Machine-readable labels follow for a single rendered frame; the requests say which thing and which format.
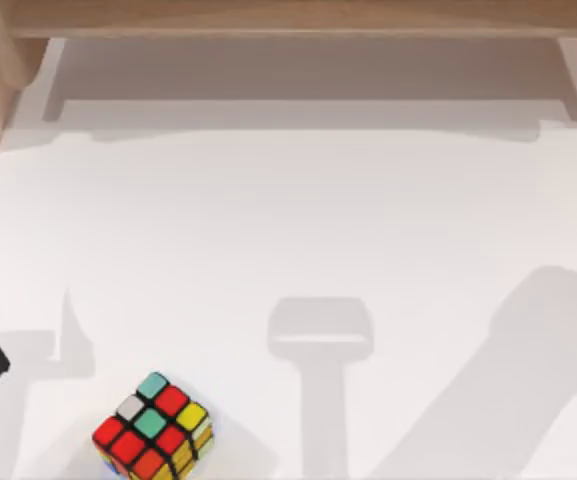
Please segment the wooden cupboard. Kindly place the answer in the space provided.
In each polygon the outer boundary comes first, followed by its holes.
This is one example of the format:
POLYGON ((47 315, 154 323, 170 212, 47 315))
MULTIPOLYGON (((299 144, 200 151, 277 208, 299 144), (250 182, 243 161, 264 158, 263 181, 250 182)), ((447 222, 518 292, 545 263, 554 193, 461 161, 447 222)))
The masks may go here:
POLYGON ((70 37, 577 38, 577 0, 0 0, 0 71, 23 89, 70 37))

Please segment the multicoloured puzzle cube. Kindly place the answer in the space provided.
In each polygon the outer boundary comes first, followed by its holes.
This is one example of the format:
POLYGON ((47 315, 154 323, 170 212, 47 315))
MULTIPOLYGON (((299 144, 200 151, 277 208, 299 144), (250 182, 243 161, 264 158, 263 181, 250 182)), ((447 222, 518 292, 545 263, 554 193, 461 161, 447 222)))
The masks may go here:
POLYGON ((101 459, 122 480, 187 480, 214 441, 209 411, 157 371, 92 434, 101 459))

